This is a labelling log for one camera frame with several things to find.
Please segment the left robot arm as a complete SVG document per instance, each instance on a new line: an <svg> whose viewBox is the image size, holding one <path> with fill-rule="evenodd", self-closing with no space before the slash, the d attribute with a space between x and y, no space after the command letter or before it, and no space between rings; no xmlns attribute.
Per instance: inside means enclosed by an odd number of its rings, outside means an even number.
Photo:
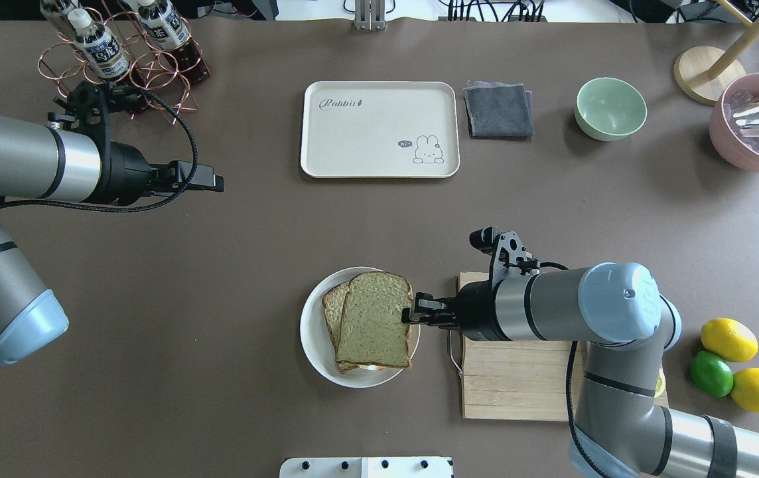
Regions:
<svg viewBox="0 0 759 478"><path fill-rule="evenodd" d="M113 141L106 100L67 101L51 126L0 116L0 364L13 365L69 329L69 318L1 221L16 209L127 215L162 208L182 193L224 190L222 176L191 158L147 161Z"/></svg>

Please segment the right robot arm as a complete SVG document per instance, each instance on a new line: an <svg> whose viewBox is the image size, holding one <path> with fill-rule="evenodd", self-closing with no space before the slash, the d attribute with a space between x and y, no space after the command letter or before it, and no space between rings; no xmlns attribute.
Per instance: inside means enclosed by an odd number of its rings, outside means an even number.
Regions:
<svg viewBox="0 0 759 478"><path fill-rule="evenodd" d="M573 465L590 477L759 477L759 433L654 402L665 351L679 339L675 306L637 263L569 270L532 260L501 264L453 297L418 293L404 323L471 340L569 340L588 353L570 400Z"/></svg>

